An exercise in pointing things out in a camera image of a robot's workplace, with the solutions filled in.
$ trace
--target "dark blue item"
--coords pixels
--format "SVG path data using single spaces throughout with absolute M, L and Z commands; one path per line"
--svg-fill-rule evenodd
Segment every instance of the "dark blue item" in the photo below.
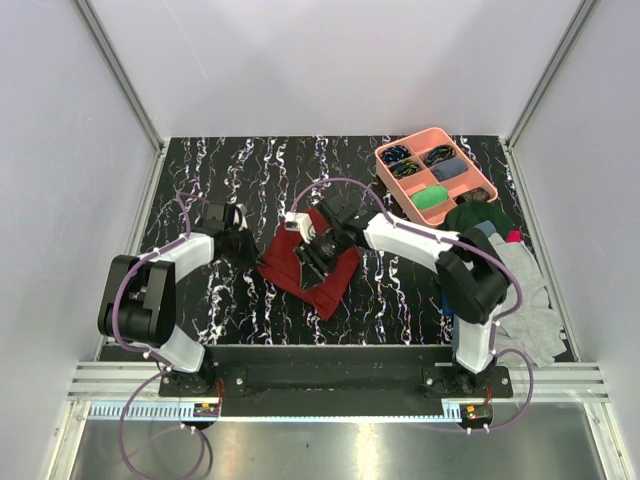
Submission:
M 451 309 L 451 307 L 449 306 L 449 300 L 447 299 L 447 296 L 444 294 L 444 292 L 440 292 L 441 298 L 442 298 L 442 316 L 444 318 L 451 318 L 452 322 L 453 322 L 453 329 L 452 329 L 452 336 L 451 336 L 451 349 L 453 350 L 453 353 L 456 353 L 456 350 L 458 350 L 458 345 L 460 344 L 460 330 L 458 327 L 458 322 L 456 322 L 455 318 L 454 318 L 454 313 L 453 310 Z
M 413 175 L 414 173 L 418 173 L 420 171 L 420 167 L 417 163 L 411 160 L 401 160 L 392 165 L 389 170 L 395 178 L 401 179 L 408 177 L 409 175 Z
M 439 182 L 444 182 L 450 178 L 457 177 L 458 175 L 469 170 L 467 163 L 461 158 L 451 158 L 444 162 L 438 163 L 435 167 L 431 168 L 431 173 Z
M 382 161 L 387 165 L 409 158 L 410 156 L 411 152 L 404 145 L 394 145 L 393 147 L 389 147 L 380 155 Z
M 431 150 L 424 158 L 427 167 L 433 167 L 440 162 L 456 156 L 456 150 L 451 145 L 440 145 Z

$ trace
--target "fabric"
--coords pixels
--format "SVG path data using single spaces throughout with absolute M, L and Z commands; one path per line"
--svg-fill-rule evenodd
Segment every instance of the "fabric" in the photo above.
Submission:
M 520 243 L 522 241 L 522 235 L 520 234 L 520 230 L 513 230 L 509 232 L 507 238 L 505 239 L 507 243 Z
M 482 233 L 484 233 L 487 236 L 487 238 L 489 238 L 494 233 L 498 233 L 498 231 L 496 230 L 496 227 L 493 225 L 493 223 L 491 223 L 491 220 L 485 220 L 484 222 L 479 223 L 478 225 L 474 225 L 474 228 L 477 228 Z
M 433 148 L 424 157 L 424 163 L 427 167 L 433 167 L 440 162 L 449 160 L 456 156 L 456 149 L 449 144 L 438 145 Z
M 411 152 L 404 145 L 394 145 L 392 147 L 389 147 L 380 155 L 382 161 L 387 165 L 391 165 L 392 163 L 395 163 L 398 160 L 402 160 L 403 158 L 409 158 L 410 156 Z
M 405 159 L 394 163 L 391 167 L 389 167 L 389 170 L 395 178 L 402 179 L 419 172 L 420 167 L 416 162 Z
M 559 315 L 549 308 L 547 283 L 538 263 L 523 243 L 506 243 L 495 233 L 489 241 L 518 279 L 523 293 L 522 306 L 500 319 L 495 349 L 500 352 L 505 348 L 517 348 L 539 367 L 551 365 L 554 357 L 564 352 L 566 347 L 560 339 L 562 322 Z M 515 287 L 510 285 L 502 311 L 515 305 L 515 301 Z M 517 355 L 505 355 L 500 357 L 498 364 L 521 366 L 524 362 Z
M 470 202 L 471 200 L 480 200 L 481 202 L 488 202 L 490 198 L 491 198 L 491 195 L 489 194 L 489 192 L 487 192 L 482 187 L 478 187 L 460 195 L 458 198 L 456 198 L 456 203 L 460 205 L 463 202 Z
M 411 195 L 411 201 L 418 210 L 426 210 L 445 202 L 449 198 L 449 192 L 441 185 L 431 185 Z
M 493 223 L 502 238 L 506 238 L 513 230 L 513 222 L 500 210 L 500 207 L 478 200 L 464 202 L 447 213 L 440 230 L 464 232 L 486 220 Z
M 436 177 L 439 182 L 444 182 L 450 178 L 457 177 L 467 170 L 469 170 L 467 162 L 456 157 L 438 163 L 435 167 L 431 168 L 431 173 L 433 173 L 433 176 Z
M 316 209 L 308 210 L 306 213 L 311 216 L 316 233 L 318 235 L 324 233 L 329 226 L 324 217 Z M 267 266 L 258 266 L 258 272 L 285 292 L 313 305 L 320 317 L 329 320 L 338 308 L 340 299 L 347 290 L 358 265 L 360 265 L 360 255 L 355 247 L 350 248 L 340 256 L 335 270 L 323 283 L 302 292 L 300 290 L 300 261 L 294 251 L 294 248 L 301 243 L 302 237 L 298 232 L 287 231 L 284 225 L 280 225 L 276 236 L 263 256 L 263 261 Z

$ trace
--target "pink tray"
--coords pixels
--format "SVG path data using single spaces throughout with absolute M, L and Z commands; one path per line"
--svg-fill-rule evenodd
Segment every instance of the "pink tray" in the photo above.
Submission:
M 456 157 L 464 160 L 469 169 L 457 177 L 444 182 L 438 182 L 424 163 L 427 154 L 438 145 L 451 145 L 456 150 Z M 398 180 L 393 176 L 389 167 L 382 161 L 381 155 L 387 148 L 394 145 L 404 145 L 413 160 L 420 167 L 420 171 L 409 177 Z M 482 172 L 469 160 L 469 157 L 455 144 L 451 137 L 441 128 L 429 128 L 395 142 L 387 143 L 376 149 L 376 173 L 387 186 L 393 198 L 402 207 L 409 220 L 427 227 L 437 227 L 444 222 L 450 210 L 457 206 L 456 197 L 474 188 L 481 187 L 489 193 L 489 202 L 498 198 L 498 191 Z M 449 199 L 426 210 L 418 210 L 411 201 L 411 195 L 431 185 L 442 185 L 449 191 Z

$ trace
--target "green cloth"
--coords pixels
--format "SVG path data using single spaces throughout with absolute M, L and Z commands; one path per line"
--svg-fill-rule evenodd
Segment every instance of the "green cloth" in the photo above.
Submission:
M 514 229 L 513 222 L 500 210 L 500 207 L 478 200 L 464 202 L 447 213 L 440 229 L 464 232 L 487 220 L 493 223 L 502 238 L 506 239 L 509 232 Z
M 418 210 L 426 210 L 442 202 L 446 202 L 449 198 L 449 191 L 441 185 L 431 185 L 418 193 L 411 195 L 411 201 Z

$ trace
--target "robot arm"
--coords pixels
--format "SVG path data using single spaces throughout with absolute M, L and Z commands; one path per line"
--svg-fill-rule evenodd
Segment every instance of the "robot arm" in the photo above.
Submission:
M 389 252 L 419 263 L 438 275 L 455 313 L 455 328 L 459 331 L 455 362 L 474 380 L 482 378 L 492 366 L 492 319 L 500 311 L 509 282 L 486 260 L 440 239 L 469 243 L 499 259 L 486 236 L 476 229 L 463 235 L 433 230 L 394 217 L 397 225 L 410 226 L 405 230 L 393 226 L 381 213 L 360 210 L 340 198 L 325 199 L 317 208 L 331 225 L 321 236 L 309 230 L 306 214 L 289 213 L 285 218 L 286 228 L 303 230 L 305 242 L 296 249 L 302 266 L 301 288 L 308 290 L 323 282 L 338 257 L 353 246 Z
M 146 263 L 127 285 L 119 309 L 122 338 L 167 359 L 176 372 L 192 374 L 204 386 L 215 372 L 211 354 L 176 325 L 176 283 L 194 270 L 224 257 L 234 266 L 258 257 L 241 205 L 208 205 L 193 233 L 174 249 Z M 98 317 L 98 329 L 113 336 L 116 292 L 140 257 L 120 255 L 111 263 Z

